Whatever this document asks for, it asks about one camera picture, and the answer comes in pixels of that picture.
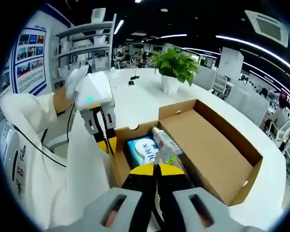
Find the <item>ceiling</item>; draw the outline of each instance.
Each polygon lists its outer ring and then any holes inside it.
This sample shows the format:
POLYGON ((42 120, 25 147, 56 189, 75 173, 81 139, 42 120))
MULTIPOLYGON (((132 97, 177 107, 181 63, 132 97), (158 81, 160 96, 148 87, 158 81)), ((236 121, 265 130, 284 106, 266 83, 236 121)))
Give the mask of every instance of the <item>ceiling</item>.
MULTIPOLYGON (((286 73, 290 75, 290 68, 256 48, 215 37, 224 35, 257 44, 279 55, 290 64, 290 42, 288 48, 285 48, 271 39, 258 35, 245 14, 245 10, 251 10, 281 21, 282 15, 275 11, 272 4, 266 4, 264 1, 142 0, 135 3, 134 0, 121 0, 111 3, 109 0, 50 0, 49 3, 74 25, 90 23, 91 11, 94 8, 106 8, 105 21, 112 20, 113 14, 117 13, 116 23, 124 20, 124 24, 114 36, 115 46, 127 43, 126 39, 133 39, 132 42, 135 43, 152 39, 150 36, 187 34, 186 37, 156 39, 151 43, 172 43, 180 47, 217 53, 224 46, 235 50, 244 49, 255 54, 240 50, 244 55, 244 62, 270 74, 290 90, 290 77, 286 75, 286 73), (134 32, 143 32, 146 36, 132 36, 134 32)), ((264 76, 245 64, 243 69, 264 76)))

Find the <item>white flower pot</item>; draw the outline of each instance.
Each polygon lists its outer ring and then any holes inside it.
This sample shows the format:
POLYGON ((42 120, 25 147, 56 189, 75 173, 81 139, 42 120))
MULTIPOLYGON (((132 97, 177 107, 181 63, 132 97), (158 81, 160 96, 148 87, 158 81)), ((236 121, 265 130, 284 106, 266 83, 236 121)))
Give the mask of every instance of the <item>white flower pot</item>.
POLYGON ((177 93, 179 81, 175 77, 161 75, 161 87, 167 95, 177 93))

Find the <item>air conditioner vent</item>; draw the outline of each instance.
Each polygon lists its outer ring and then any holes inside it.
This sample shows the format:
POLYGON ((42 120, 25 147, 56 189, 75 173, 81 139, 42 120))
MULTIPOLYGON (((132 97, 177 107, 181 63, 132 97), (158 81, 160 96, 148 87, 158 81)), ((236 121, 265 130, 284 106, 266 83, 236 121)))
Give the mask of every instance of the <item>air conditioner vent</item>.
POLYGON ((288 47, 288 30, 280 21, 254 11, 245 11, 254 30, 284 47, 288 47))

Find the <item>potted plant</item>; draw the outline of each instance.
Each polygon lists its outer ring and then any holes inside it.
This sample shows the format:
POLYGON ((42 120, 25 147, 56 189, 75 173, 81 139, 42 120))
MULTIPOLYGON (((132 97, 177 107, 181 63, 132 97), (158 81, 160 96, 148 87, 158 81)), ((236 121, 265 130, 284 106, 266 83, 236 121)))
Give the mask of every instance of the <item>potted plant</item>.
POLYGON ((163 92, 168 95, 177 92, 179 82, 187 81, 191 86, 195 73, 198 73, 197 62, 191 55, 177 53, 172 49, 168 49, 164 54, 156 54, 152 61, 155 64, 155 71, 158 69, 161 74, 163 92))

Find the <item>bottle cap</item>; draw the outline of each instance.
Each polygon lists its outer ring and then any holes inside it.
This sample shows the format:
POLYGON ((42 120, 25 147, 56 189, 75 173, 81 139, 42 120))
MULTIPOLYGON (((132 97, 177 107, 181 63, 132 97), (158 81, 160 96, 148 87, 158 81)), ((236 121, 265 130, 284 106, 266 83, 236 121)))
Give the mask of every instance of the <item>bottle cap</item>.
POLYGON ((156 134, 159 132, 160 130, 157 127, 153 127, 152 132, 154 137, 156 136, 156 134))

